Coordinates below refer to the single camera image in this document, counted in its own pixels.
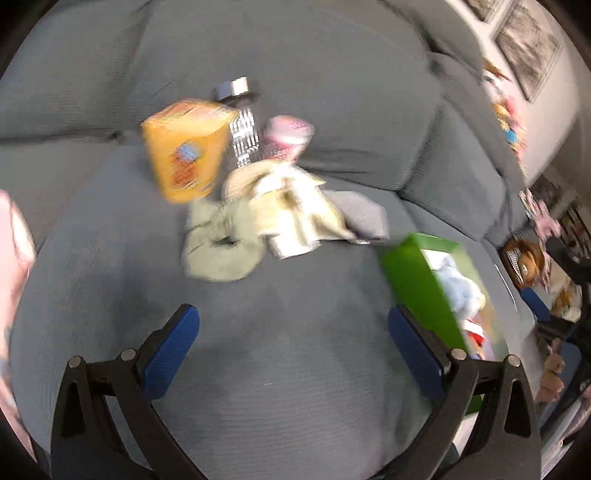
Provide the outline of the glass jar metal lid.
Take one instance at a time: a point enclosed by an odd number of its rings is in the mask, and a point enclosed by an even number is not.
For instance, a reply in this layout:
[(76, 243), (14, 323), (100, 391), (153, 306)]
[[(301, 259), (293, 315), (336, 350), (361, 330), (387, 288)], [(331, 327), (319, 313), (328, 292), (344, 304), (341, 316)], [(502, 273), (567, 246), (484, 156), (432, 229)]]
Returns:
[(259, 93), (245, 76), (224, 81), (214, 90), (217, 102), (238, 112), (229, 123), (232, 168), (242, 168), (259, 160), (259, 127), (253, 111), (258, 97)]

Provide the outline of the green storage box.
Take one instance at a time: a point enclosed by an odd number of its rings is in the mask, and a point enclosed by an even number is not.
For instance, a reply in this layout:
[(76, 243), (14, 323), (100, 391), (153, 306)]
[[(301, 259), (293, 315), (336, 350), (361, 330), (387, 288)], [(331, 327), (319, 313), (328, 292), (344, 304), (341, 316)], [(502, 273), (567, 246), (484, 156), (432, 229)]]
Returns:
[(480, 324), (485, 331), (486, 360), (504, 359), (508, 355), (508, 347), (490, 295), (462, 245), (437, 236), (411, 233), (398, 246), (381, 253), (381, 265), (396, 300), (389, 313), (389, 332), (421, 393), (436, 403), (444, 398), (443, 368), (428, 353), (427, 346), (407, 317), (412, 316), (419, 326), (432, 331), (447, 349), (458, 348), (470, 354), (460, 329), (461, 322), (456, 320), (437, 277), (427, 263), (424, 250), (451, 254), (460, 272), (476, 282), (485, 294), (486, 305), (471, 321)]

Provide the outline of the grey fabric sofa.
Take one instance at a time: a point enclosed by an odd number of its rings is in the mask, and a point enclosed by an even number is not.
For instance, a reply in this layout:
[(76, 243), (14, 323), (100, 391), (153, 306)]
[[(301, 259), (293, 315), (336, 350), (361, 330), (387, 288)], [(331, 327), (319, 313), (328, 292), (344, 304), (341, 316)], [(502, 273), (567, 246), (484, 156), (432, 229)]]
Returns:
[[(498, 249), (524, 182), (446, 1), (61, 1), (1, 80), (1, 186), (37, 243), (10, 337), (42, 448), (70, 357), (107, 360), (182, 303), (200, 335), (155, 406), (212, 479), (367, 479), (430, 414), (387, 332), (382, 250), (461, 244), (532, 387), (534, 318)], [(206, 203), (250, 209), (260, 254), (202, 246), (205, 202), (160, 194), (141, 124), (244, 76), (256, 121), (315, 127), (291, 167), (230, 169)]]

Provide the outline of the grey fluffy towel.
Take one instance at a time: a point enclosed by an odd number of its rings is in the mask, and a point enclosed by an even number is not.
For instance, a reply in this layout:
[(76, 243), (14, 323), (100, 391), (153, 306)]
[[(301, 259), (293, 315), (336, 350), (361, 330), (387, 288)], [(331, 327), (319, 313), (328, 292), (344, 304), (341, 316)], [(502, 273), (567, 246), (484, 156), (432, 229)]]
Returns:
[(390, 239), (385, 208), (369, 197), (353, 191), (325, 190), (325, 198), (341, 212), (346, 228), (358, 244), (382, 243)]

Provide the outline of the brown plush toy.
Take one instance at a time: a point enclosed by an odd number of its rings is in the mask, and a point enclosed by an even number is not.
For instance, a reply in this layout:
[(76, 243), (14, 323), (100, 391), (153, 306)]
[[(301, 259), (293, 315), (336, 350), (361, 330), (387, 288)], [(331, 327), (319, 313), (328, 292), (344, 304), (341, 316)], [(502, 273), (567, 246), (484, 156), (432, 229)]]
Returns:
[(519, 290), (535, 285), (545, 269), (545, 257), (541, 247), (529, 240), (508, 240), (501, 250), (500, 257), (512, 282)]

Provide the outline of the red white knitted cloth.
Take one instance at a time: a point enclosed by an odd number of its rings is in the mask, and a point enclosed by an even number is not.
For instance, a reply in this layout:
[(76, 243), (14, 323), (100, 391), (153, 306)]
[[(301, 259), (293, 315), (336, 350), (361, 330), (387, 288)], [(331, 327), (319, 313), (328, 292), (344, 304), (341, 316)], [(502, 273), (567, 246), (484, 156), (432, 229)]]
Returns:
[(460, 329), (470, 356), (474, 359), (486, 360), (486, 336), (483, 327), (471, 320), (463, 320), (460, 323)]

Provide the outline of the pink white can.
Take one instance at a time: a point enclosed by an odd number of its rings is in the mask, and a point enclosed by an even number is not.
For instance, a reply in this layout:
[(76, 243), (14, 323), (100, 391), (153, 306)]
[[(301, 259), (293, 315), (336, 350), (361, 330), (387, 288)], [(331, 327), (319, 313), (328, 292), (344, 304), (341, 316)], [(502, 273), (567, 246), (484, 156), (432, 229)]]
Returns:
[(297, 163), (314, 133), (315, 127), (308, 121), (290, 115), (273, 116), (263, 130), (263, 159)]

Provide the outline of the pink clothes pile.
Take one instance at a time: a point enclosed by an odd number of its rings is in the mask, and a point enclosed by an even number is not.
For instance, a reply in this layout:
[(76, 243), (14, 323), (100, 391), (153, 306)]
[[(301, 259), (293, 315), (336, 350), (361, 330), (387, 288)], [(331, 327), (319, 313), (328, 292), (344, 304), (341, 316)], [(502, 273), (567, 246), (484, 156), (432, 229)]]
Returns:
[(546, 242), (551, 237), (559, 238), (561, 236), (559, 222), (551, 217), (548, 207), (543, 201), (536, 200), (529, 189), (522, 190), (519, 197), (536, 235), (542, 242)]

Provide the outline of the yellow carton box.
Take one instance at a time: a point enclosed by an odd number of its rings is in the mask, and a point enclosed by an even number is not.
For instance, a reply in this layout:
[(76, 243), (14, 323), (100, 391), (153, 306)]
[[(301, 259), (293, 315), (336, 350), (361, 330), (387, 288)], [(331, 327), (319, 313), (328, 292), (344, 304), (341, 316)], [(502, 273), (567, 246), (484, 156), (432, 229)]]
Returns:
[(212, 101), (185, 99), (141, 123), (163, 198), (182, 204), (211, 194), (238, 111)]

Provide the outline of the framed landscape painting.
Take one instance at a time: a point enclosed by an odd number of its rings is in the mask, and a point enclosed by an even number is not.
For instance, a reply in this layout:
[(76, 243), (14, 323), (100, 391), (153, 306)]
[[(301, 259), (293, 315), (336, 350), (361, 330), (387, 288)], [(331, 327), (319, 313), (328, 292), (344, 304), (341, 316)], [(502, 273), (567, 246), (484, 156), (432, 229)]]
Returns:
[(464, 3), (479, 21), (489, 23), (502, 0), (464, 0)]
[(513, 1), (494, 35), (524, 98), (533, 103), (560, 55), (562, 45), (535, 1)]

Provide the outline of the light blue plush toy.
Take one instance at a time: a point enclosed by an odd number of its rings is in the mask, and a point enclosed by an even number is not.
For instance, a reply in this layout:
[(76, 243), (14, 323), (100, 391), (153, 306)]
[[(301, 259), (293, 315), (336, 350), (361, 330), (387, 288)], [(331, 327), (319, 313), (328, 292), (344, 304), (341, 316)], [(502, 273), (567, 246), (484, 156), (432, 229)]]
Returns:
[(423, 254), (456, 320), (472, 320), (486, 305), (486, 296), (480, 287), (460, 272), (451, 254), (436, 250), (424, 250)]

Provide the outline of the cream yellow towel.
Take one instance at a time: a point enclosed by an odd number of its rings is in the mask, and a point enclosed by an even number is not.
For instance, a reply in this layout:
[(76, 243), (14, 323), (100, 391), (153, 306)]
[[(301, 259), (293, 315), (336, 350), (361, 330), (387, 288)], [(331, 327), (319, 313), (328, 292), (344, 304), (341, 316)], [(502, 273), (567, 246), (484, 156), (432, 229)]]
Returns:
[(322, 241), (353, 242), (341, 212), (327, 198), (325, 181), (280, 160), (260, 160), (226, 178), (226, 200), (249, 201), (254, 227), (277, 258), (314, 251)]

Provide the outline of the pile of plush toys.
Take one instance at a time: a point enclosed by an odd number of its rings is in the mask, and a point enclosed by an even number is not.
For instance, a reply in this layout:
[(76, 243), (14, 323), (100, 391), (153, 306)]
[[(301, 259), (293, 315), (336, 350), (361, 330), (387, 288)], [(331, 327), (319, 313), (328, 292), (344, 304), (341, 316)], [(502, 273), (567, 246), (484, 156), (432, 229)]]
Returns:
[(523, 155), (527, 148), (527, 130), (522, 125), (519, 105), (515, 99), (513, 82), (488, 58), (483, 58), (483, 87), (493, 106), (495, 116), (504, 132), (505, 139), (524, 169)]

